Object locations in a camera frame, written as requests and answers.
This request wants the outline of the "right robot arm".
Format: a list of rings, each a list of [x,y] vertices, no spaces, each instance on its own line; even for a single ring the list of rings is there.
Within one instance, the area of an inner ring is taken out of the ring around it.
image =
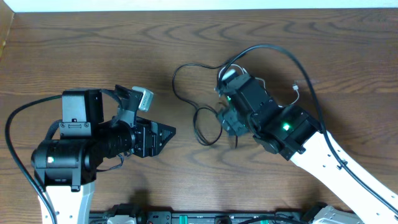
[[[279,106],[259,80],[245,73],[222,78],[228,106],[218,113],[222,127],[254,140],[312,174],[363,223],[397,223],[397,194],[374,178],[299,106]]]

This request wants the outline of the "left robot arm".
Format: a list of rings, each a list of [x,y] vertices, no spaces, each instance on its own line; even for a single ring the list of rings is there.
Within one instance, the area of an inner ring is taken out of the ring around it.
[[[53,123],[31,157],[36,182],[49,208],[43,223],[88,223],[97,173],[105,158],[158,155],[175,127],[137,116],[148,111],[153,92],[116,85],[62,93],[62,119]]]

